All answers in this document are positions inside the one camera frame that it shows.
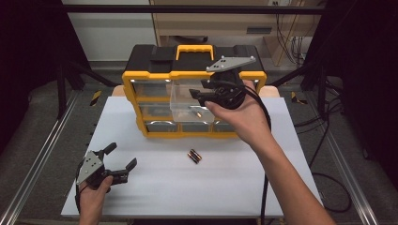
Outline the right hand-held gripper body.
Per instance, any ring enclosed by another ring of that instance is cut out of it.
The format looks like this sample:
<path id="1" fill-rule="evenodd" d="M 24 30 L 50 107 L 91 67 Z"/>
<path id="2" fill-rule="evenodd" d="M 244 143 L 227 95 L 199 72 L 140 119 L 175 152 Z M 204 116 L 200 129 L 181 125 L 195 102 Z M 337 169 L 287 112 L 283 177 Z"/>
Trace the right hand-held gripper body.
<path id="1" fill-rule="evenodd" d="M 255 61 L 254 56 L 228 57 L 222 55 L 217 62 L 208 66 L 206 72 L 212 72 L 208 80 L 212 80 L 218 85 L 212 89 L 213 93 L 218 96 L 213 102 L 229 110 L 238 108 L 245 98 L 243 81 L 239 76 L 240 68 Z"/>

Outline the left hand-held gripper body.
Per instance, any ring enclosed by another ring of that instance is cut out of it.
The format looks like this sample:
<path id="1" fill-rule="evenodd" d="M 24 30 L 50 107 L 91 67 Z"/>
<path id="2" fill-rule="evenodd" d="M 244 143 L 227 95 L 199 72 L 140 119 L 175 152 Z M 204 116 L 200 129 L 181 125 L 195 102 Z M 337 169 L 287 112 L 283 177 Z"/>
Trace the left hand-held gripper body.
<path id="1" fill-rule="evenodd" d="M 84 159 L 81 168 L 78 170 L 76 184 L 80 185 L 82 182 L 93 188 L 98 189 L 102 181 L 108 177 L 113 177 L 112 185 L 119 185 L 128 182 L 129 170 L 123 169 L 119 171 L 107 170 L 103 163 L 103 155 L 100 153 L 89 151 Z"/>

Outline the clear plastic storage drawer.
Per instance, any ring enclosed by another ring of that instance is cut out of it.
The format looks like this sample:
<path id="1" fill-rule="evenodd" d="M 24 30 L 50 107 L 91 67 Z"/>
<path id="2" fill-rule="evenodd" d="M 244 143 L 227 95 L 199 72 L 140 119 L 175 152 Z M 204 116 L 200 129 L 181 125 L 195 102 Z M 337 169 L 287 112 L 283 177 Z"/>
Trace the clear plastic storage drawer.
<path id="1" fill-rule="evenodd" d="M 211 123 L 215 116 L 206 108 L 202 107 L 190 94 L 190 89 L 209 93 L 199 80 L 175 80 L 171 85 L 170 110 L 176 122 L 205 122 Z M 200 112 L 202 118 L 196 117 L 191 110 Z"/>

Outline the yellow black organizer cabinet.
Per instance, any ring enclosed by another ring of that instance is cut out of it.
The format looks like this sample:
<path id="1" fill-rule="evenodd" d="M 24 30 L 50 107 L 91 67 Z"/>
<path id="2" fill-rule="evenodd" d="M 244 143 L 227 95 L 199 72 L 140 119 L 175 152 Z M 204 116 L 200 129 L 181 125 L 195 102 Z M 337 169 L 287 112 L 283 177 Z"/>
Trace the yellow black organizer cabinet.
<path id="1" fill-rule="evenodd" d="M 124 91 L 130 101 L 131 80 L 203 80 L 209 79 L 212 72 L 208 66 L 217 62 L 221 56 L 249 57 L 256 61 L 240 68 L 245 96 L 256 96 L 265 85 L 267 74 L 260 62 L 258 51 L 252 45 L 217 47 L 214 45 L 177 45 L 158 47 L 155 45 L 136 45 L 122 75 Z"/>

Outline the person's left hand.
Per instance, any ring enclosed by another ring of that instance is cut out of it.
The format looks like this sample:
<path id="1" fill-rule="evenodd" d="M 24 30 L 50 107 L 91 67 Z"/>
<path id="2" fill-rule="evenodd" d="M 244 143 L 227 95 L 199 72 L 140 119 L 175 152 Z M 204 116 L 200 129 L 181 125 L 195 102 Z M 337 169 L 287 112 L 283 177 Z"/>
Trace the person's left hand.
<path id="1" fill-rule="evenodd" d="M 113 177 L 107 176 L 97 189 L 92 189 L 86 182 L 80 186 L 80 215 L 101 217 L 105 195 L 113 183 Z"/>

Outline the person's right hand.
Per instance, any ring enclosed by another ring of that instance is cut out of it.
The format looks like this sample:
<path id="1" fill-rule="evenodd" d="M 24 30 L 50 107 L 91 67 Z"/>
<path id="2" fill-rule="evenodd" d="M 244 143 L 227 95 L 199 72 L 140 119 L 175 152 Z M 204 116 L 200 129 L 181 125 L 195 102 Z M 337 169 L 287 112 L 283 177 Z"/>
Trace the person's right hand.
<path id="1" fill-rule="evenodd" d="M 245 96 L 243 103 L 234 110 L 225 109 L 211 101 L 206 101 L 205 105 L 216 117 L 230 124 L 238 137 L 251 148 L 275 143 L 262 107 L 249 94 Z"/>

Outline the yellow black hazard tape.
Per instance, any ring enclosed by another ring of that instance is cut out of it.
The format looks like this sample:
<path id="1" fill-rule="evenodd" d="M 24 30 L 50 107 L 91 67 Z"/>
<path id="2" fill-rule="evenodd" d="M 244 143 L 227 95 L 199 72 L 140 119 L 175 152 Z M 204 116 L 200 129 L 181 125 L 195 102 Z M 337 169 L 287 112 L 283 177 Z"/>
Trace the yellow black hazard tape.
<path id="1" fill-rule="evenodd" d="M 90 101 L 89 106 L 95 106 L 95 105 L 97 104 L 99 98 L 100 98 L 100 95 L 101 95 L 101 91 L 100 91 L 100 90 L 96 91 L 96 92 L 94 93 L 94 95 L 93 95 L 91 101 Z"/>
<path id="2" fill-rule="evenodd" d="M 296 95 L 295 92 L 291 92 L 291 101 L 292 101 L 293 103 L 298 103 L 298 104 L 301 104 L 301 105 L 306 105 L 306 104 L 308 104 L 308 101 L 307 101 L 307 100 L 305 100 L 305 99 L 299 99 L 299 98 L 297 97 L 297 95 Z"/>

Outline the set of clear drawers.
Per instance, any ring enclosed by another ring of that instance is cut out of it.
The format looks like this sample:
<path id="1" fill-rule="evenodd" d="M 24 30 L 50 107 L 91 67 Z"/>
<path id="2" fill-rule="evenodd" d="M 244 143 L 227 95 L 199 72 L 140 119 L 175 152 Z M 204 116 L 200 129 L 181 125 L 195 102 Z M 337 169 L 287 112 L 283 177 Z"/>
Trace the set of clear drawers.
<path id="1" fill-rule="evenodd" d="M 148 138 L 234 137 L 234 129 L 215 117 L 211 123 L 176 122 L 170 110 L 171 85 L 175 80 L 131 80 L 130 102 L 138 128 Z"/>

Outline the light wooden board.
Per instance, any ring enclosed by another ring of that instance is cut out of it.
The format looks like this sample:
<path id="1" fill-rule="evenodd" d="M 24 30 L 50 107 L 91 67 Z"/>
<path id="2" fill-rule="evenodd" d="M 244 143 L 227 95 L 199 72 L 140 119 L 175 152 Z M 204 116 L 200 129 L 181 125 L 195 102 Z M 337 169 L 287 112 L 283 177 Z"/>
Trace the light wooden board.
<path id="1" fill-rule="evenodd" d="M 125 96 L 124 86 L 118 85 L 117 87 L 115 87 L 112 96 L 124 97 Z M 280 96 L 280 93 L 275 86 L 265 85 L 260 89 L 259 96 L 261 98 L 278 98 Z"/>

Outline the light wooden cabinet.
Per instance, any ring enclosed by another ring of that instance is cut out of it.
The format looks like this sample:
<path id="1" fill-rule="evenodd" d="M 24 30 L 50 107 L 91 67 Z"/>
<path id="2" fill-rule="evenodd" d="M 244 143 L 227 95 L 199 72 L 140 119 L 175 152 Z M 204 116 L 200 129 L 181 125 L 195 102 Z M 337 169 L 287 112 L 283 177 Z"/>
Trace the light wooden cabinet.
<path id="1" fill-rule="evenodd" d="M 237 6 L 244 7 L 323 7 L 327 0 L 149 0 L 152 6 Z M 264 39 L 270 57 L 279 66 L 295 37 L 311 37 L 318 15 L 154 13 L 158 43 L 165 45 L 169 37 L 246 36 Z"/>

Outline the black metal stand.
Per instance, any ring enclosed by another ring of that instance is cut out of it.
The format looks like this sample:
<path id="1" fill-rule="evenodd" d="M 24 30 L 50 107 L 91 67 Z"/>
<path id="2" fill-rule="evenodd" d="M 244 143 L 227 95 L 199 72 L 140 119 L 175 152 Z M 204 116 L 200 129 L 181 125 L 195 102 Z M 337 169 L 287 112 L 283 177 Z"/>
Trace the black metal stand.
<path id="1" fill-rule="evenodd" d="M 73 61 L 63 61 L 59 64 L 56 69 L 56 82 L 57 82 L 57 93 L 58 93 L 58 115 L 60 119 L 67 110 L 67 98 L 66 98 L 66 84 L 65 80 L 68 80 L 73 90 L 82 90 L 85 82 L 81 78 L 81 74 L 85 74 L 90 78 L 108 86 L 117 87 L 116 82 L 112 82 L 98 73 L 94 72 L 91 68 L 83 67 Z"/>
<path id="2" fill-rule="evenodd" d="M 316 110 L 318 115 L 327 119 L 326 111 L 326 72 L 319 62 L 305 63 L 303 66 L 291 71 L 287 75 L 271 83 L 272 86 L 279 87 L 282 84 L 303 75 L 304 78 L 300 84 L 302 91 L 312 91 L 317 86 Z"/>

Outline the black horizontal bar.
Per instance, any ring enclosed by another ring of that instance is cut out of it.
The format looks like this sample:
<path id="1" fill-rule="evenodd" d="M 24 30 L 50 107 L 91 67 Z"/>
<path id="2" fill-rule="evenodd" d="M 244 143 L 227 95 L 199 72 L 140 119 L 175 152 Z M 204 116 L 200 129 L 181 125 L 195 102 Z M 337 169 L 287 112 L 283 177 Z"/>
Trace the black horizontal bar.
<path id="1" fill-rule="evenodd" d="M 185 6 L 185 5 L 63 5 L 70 13 L 213 13 L 213 14 L 298 14 L 322 15 L 324 7 L 250 7 L 250 6 Z"/>

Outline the white panel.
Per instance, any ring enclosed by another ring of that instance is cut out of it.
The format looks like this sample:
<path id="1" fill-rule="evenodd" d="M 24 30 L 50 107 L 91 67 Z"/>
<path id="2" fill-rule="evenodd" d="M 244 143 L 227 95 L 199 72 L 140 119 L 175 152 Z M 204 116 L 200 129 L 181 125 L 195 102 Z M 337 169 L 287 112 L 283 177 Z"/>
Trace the white panel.
<path id="1" fill-rule="evenodd" d="M 150 13 L 70 13 L 89 61 L 127 61 L 136 44 L 156 44 Z"/>

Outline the aluminium rail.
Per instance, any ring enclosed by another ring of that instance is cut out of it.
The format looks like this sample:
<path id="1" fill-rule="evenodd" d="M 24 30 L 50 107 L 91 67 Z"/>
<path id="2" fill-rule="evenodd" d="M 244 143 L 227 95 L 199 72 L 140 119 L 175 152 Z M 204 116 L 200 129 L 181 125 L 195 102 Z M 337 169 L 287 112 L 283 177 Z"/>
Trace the aluminium rail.
<path id="1" fill-rule="evenodd" d="M 331 132 L 327 133 L 326 140 L 330 154 L 334 163 L 336 164 L 346 188 L 348 189 L 348 192 L 351 195 L 351 200 L 353 201 L 356 211 L 360 217 L 361 223 L 363 225 L 379 225 L 375 213 L 367 201 L 360 183 L 345 160 L 343 152 Z"/>
<path id="2" fill-rule="evenodd" d="M 55 121 L 50 134 L 48 135 L 45 143 L 40 148 L 40 151 L 29 172 L 27 173 L 22 184 L 18 188 L 18 191 L 14 195 L 11 203 L 8 205 L 7 210 L 0 217 L 0 225 L 14 225 L 17 221 L 18 216 L 22 212 L 28 197 L 30 196 L 36 182 L 38 181 L 38 178 L 40 177 L 40 174 L 50 154 L 54 150 L 54 147 L 57 144 L 57 141 L 61 136 L 72 111 L 75 108 L 76 102 L 80 94 L 80 91 L 71 92 L 69 100 L 67 101 L 67 108 L 65 109 L 64 114 Z"/>

